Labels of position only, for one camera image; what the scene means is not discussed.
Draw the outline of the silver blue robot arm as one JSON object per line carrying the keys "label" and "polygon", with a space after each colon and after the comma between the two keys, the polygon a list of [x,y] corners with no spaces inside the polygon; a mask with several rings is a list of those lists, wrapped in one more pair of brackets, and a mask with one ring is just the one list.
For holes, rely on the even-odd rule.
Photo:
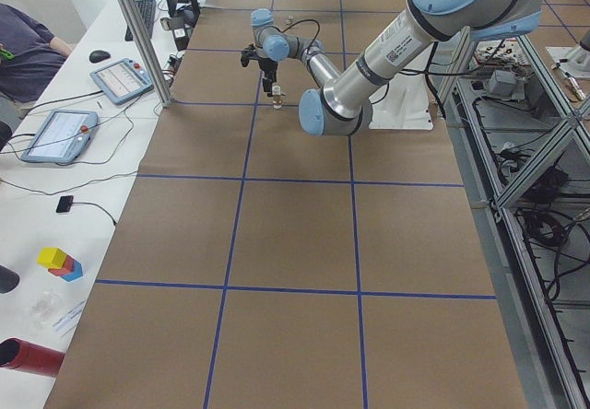
{"label": "silver blue robot arm", "polygon": [[301,128],[311,135],[352,136],[372,120],[370,97],[436,41],[448,41],[463,28],[473,41],[521,36],[539,24],[541,0],[407,0],[405,9],[345,71],[325,55],[321,42],[280,31],[270,10],[251,14],[254,42],[241,63],[259,63],[263,87],[272,91],[277,65],[301,61],[317,84],[301,96]]}

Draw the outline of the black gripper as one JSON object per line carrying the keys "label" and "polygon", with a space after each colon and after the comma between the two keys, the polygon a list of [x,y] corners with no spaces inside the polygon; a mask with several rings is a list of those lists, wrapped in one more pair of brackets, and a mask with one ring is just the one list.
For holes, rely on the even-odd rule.
{"label": "black gripper", "polygon": [[273,86],[277,84],[278,63],[269,58],[259,58],[258,64],[264,74],[263,90],[268,97],[271,97]]}

